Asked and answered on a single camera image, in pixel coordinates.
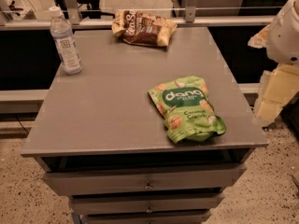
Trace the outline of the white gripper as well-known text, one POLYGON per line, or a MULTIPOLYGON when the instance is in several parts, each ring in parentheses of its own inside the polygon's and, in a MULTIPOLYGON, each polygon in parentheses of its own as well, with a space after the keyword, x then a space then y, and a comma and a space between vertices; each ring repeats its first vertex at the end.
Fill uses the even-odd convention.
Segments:
POLYGON ((279 63, 272 72, 263 72, 253 109, 254 122, 268 126, 299 92, 299 0, 288 0, 270 25, 249 39, 248 45, 266 47, 268 58, 279 63))

